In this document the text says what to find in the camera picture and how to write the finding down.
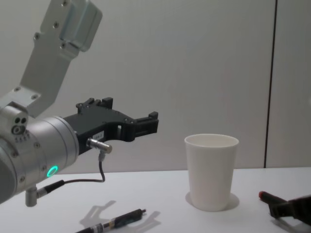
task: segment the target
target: cup rim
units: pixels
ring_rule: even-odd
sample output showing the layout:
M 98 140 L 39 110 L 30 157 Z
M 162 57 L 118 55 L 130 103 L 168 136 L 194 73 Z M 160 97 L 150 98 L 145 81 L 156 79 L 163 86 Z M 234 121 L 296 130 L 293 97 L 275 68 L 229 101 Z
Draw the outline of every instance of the cup rim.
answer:
M 203 146 L 203 145 L 199 145 L 199 144 L 195 144 L 195 143 L 191 143 L 189 141 L 187 141 L 189 138 L 191 137 L 195 137 L 195 136 L 201 136 L 201 135 L 214 135 L 214 136 L 223 136 L 223 137 L 227 137 L 227 138 L 231 138 L 233 140 L 235 140 L 235 143 L 233 145 L 228 145 L 228 146 Z M 193 135 L 189 135 L 187 136 L 185 139 L 184 139 L 185 143 L 186 144 L 189 144 L 191 146 L 194 146 L 194 147 L 202 147 L 202 148 L 229 148 L 229 147 L 235 147 L 237 146 L 240 141 L 238 139 L 236 139 L 235 137 L 232 137 L 232 136 L 228 136 L 228 135 L 224 135 L 224 134 L 216 134 L 216 133 L 199 133 L 199 134 L 193 134 Z

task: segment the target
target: black pen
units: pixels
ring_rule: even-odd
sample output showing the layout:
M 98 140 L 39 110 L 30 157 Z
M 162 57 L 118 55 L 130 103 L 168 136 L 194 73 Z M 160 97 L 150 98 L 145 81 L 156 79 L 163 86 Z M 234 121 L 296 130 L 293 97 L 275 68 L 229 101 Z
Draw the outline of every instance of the black pen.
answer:
M 99 223 L 95 226 L 86 228 L 82 231 L 79 231 L 77 233 L 103 233 L 106 231 L 109 231 L 114 228 L 123 227 L 127 224 L 130 224 L 132 222 L 136 222 L 141 220 L 142 214 L 145 213 L 146 210 L 135 210 L 130 213 L 124 214 L 122 216 L 113 218 L 108 223 Z

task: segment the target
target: black object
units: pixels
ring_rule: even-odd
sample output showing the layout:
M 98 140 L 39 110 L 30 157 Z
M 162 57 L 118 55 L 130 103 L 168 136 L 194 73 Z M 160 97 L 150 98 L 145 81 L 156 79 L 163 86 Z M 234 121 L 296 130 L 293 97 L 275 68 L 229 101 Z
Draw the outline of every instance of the black object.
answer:
M 93 180 L 93 179 L 77 179 L 77 180 L 70 180 L 70 181 L 65 181 L 65 184 L 67 183 L 75 183 L 75 182 L 98 182 L 98 183 L 104 183 L 106 180 L 104 171 L 103 171 L 103 163 L 100 161 L 98 163 L 98 167 L 99 167 L 99 172 L 102 176 L 101 180 Z
M 86 228 L 82 231 L 79 231 L 77 233 L 103 233 L 106 229 L 114 229 L 114 228 L 120 228 L 123 226 L 126 226 L 127 224 L 130 224 L 132 222 L 137 222 L 141 220 L 142 214 L 145 213 L 146 210 L 135 210 L 130 213 L 124 214 L 122 216 L 116 217 L 112 219 L 110 222 L 102 224 L 99 223 L 95 226 Z
M 76 105 L 78 113 L 64 118 L 76 131 L 79 141 L 79 153 L 90 150 L 86 146 L 89 138 L 102 133 L 98 141 L 120 140 L 134 141 L 136 137 L 157 132 L 158 113 L 152 112 L 148 117 L 133 119 L 112 109 L 112 98 L 95 100 L 90 98 Z
M 311 196 L 283 200 L 266 192 L 260 192 L 261 200 L 269 205 L 274 218 L 293 217 L 311 226 Z
M 64 184 L 65 184 L 65 181 L 60 180 L 58 182 L 55 182 L 55 183 L 52 183 L 50 185 L 45 186 L 44 189 L 47 191 L 47 193 L 50 193 L 50 192 L 54 191 L 55 189 L 63 186 Z
M 272 194 L 264 191 L 259 192 L 259 198 L 267 204 L 280 204 L 286 202 L 286 200 L 277 196 L 273 196 Z

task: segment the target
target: black cable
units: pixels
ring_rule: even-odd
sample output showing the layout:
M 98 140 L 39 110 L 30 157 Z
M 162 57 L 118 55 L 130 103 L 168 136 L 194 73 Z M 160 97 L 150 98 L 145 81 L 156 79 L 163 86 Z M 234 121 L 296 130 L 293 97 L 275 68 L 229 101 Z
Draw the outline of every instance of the black cable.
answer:
M 77 179 L 77 180 L 70 180 L 70 181 L 60 180 L 60 181 L 57 181 L 55 183 L 52 183 L 50 185 L 47 185 L 47 186 L 43 187 L 43 189 L 46 190 L 46 193 L 50 193 L 50 192 L 60 188 L 61 186 L 67 184 L 67 183 L 75 183 L 75 182 L 98 182 L 98 183 L 103 183 L 106 180 L 105 175 L 104 175 L 104 171 L 103 171 L 103 163 L 100 161 L 98 163 L 98 166 L 99 166 L 99 171 L 100 171 L 101 176 L 102 176 L 102 180 L 93 180 L 93 179 Z
M 98 166 L 99 166 L 99 171 L 100 171 L 101 176 L 102 176 L 102 180 L 78 179 L 78 180 L 65 181 L 65 184 L 67 184 L 67 183 L 75 183 L 75 182 L 98 182 L 98 183 L 105 182 L 106 178 L 105 178 L 105 175 L 104 175 L 104 172 L 103 172 L 103 164 L 102 164 L 102 162 L 99 162 Z

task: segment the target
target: red cap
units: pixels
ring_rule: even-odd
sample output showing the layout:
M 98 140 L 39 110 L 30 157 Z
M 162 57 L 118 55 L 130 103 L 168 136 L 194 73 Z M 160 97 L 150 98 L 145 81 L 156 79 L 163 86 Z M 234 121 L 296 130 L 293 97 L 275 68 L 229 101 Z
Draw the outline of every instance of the red cap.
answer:
M 263 191 L 260 191 L 260 192 L 259 192 L 259 195 L 258 195 L 260 199 L 261 199 L 261 197 L 262 197 L 262 194 L 263 194 Z

